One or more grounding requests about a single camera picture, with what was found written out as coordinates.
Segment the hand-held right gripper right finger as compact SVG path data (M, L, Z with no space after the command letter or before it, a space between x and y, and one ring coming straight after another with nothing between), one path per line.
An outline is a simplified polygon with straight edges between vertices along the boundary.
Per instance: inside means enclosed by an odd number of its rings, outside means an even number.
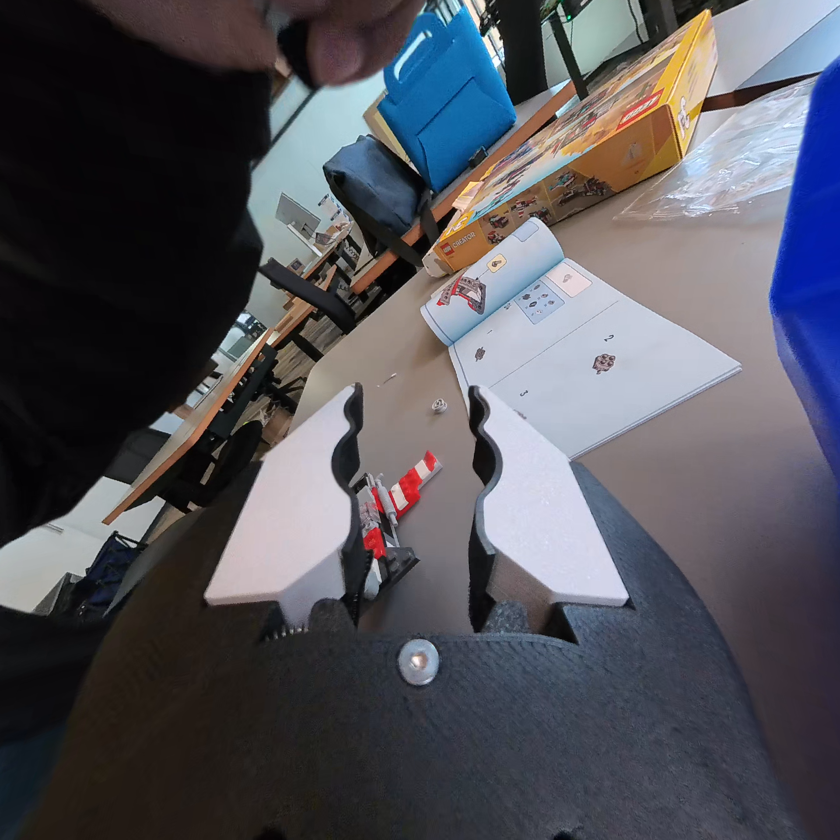
M469 535L469 621L519 604L527 632L556 606L624 608L630 595L570 459L483 385L468 389L472 468L482 488Z

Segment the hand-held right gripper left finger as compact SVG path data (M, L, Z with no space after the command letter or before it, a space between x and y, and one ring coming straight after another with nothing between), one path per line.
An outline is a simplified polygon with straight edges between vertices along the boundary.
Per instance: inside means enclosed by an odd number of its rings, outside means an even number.
M320 601L360 620L368 550L350 483L361 468L360 383L344 387L261 461L205 589L209 606L273 603L290 628Z

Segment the red white brick model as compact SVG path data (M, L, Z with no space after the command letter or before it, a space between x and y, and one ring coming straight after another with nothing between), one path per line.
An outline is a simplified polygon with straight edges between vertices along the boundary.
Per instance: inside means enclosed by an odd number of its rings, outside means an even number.
M398 525L421 500L422 489L441 470L427 451L393 486L367 472L353 485L360 512L363 546L372 557L362 593L362 605L372 604L419 562L413 548L402 545Z

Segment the person's left forearm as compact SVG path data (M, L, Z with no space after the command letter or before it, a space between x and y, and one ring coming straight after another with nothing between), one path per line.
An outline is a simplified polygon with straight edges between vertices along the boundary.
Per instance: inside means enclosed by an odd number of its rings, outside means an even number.
M244 310L270 81L83 2L2 2L1 28L5 545L74 508Z

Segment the person's left hand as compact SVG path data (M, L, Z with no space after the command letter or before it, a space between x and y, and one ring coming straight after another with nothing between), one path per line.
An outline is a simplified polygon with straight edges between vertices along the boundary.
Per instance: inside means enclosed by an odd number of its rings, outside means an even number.
M387 65L423 2L94 1L123 32L198 65L270 70L280 55L277 20L304 22L304 53L318 87L360 81Z

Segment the light blue instruction booklet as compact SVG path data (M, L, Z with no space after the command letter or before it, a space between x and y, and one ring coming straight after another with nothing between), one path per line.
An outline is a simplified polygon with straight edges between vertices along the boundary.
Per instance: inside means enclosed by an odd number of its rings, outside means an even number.
M465 401L489 388L572 459L742 370L567 257L533 217L421 307Z

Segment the dark blue bag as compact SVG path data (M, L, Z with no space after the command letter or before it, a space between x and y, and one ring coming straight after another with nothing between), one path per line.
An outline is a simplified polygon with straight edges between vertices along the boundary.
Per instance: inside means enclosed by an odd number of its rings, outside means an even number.
M112 532L81 579L70 585L61 615L80 623L105 616L121 583L148 543Z

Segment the black office chair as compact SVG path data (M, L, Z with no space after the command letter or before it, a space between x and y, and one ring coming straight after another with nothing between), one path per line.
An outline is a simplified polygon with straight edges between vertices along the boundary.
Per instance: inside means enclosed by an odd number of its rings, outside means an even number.
M330 320L343 335L351 333L356 325L356 313L351 305L342 299L334 290L333 281L338 268L333 266L326 279L319 284L311 283L304 277L281 266L274 259L269 259L259 267L259 273L268 279L271 286L285 291L291 298L296 299L292 309L278 322L268 339L268 345L275 350L281 350L294 344L300 352L317 363L323 358L323 352L302 336L306 322L314 314L320 314Z

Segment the person's black jacket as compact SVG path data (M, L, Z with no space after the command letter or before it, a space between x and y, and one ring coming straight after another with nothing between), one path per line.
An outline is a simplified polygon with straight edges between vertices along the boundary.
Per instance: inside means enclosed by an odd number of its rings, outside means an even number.
M64 722L112 620L1 608L1 744Z

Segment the silver monitor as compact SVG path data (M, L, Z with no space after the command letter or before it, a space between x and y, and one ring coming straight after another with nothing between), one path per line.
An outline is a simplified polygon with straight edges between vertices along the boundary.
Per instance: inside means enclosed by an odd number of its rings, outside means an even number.
M314 239L321 223L319 215L309 211L285 192L279 195L275 219L295 230L306 240Z

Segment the dark blue backpack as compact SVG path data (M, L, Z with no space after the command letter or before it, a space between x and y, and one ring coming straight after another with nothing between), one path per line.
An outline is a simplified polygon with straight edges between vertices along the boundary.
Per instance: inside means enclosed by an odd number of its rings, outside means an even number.
M370 134L342 147L322 170L331 193L359 225L374 258L389 251L423 267L422 256L403 240L415 222L432 244L439 237L432 212L434 195L420 174Z

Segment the person's jeans leg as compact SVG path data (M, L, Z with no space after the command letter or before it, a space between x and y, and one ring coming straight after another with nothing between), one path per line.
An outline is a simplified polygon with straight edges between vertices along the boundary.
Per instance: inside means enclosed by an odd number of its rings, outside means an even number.
M36 808L56 764L66 723L1 747L1 838L15 839Z

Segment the blue felt bag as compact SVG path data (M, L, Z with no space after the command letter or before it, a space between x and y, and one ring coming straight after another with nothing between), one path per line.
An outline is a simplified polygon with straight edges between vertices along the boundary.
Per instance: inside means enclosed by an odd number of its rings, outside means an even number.
M434 13L418 15L383 77L386 94L379 112L436 193L517 119L506 85L465 8L448 23Z

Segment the white table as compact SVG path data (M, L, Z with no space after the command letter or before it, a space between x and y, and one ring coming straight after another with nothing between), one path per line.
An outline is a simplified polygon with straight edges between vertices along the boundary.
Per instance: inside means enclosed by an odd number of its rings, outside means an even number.
M838 1L748 1L713 15L718 61L710 96L735 91L838 5Z

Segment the black table frame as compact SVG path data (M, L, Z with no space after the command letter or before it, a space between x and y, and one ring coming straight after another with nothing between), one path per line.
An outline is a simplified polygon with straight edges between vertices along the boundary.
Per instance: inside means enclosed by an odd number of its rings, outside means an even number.
M507 92L517 106L548 89L543 53L543 2L496 1L494 16L504 55ZM566 13L567 2L556 2L549 14L554 39L560 49L565 69L579 100L589 96L585 79L565 33L564 21L574 21Z

